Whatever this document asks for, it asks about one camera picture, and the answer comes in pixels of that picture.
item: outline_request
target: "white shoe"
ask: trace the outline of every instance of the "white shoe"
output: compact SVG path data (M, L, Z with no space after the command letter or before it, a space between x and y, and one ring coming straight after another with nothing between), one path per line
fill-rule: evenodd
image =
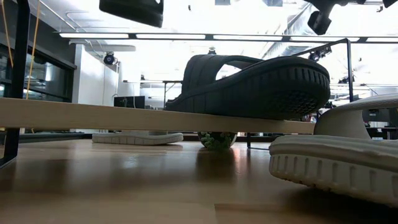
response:
M167 132L123 131L121 133L93 134L93 142L96 143L155 146L179 141L183 141L182 133L167 134Z
M370 139L362 120L364 109L395 107L398 95L379 95L327 111L315 126L316 135L283 136L271 144L270 173L398 207L398 141Z

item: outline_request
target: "wooden plank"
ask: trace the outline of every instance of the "wooden plank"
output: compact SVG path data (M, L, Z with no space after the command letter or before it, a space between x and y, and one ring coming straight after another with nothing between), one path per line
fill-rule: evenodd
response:
M0 127L310 134L314 124L0 98Z

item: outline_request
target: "green ball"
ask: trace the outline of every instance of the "green ball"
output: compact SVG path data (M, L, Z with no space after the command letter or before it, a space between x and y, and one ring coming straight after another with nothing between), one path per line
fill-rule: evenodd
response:
M237 133L199 132L200 142L209 150L220 151L229 149L236 140Z

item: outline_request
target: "glass wall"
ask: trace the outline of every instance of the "glass wall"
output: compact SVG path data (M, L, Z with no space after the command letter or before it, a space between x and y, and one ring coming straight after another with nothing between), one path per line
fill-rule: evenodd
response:
M0 78L6 78L7 57L0 55Z
M4 85L3 84L0 84L0 97L3 97L4 96Z
M32 56L26 57L25 68L25 84L27 85L29 79L30 63ZM71 88L69 80L72 77L69 70L62 69L56 65L46 62L39 56L33 59L33 69L30 76L29 98L35 97L36 100L50 100L50 101L70 101L68 88Z

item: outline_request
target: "wooden floor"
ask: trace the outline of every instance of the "wooden floor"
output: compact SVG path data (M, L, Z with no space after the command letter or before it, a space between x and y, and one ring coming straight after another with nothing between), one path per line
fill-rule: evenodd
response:
M268 162L245 144L21 144L0 170L0 223L397 223L397 210L276 179Z

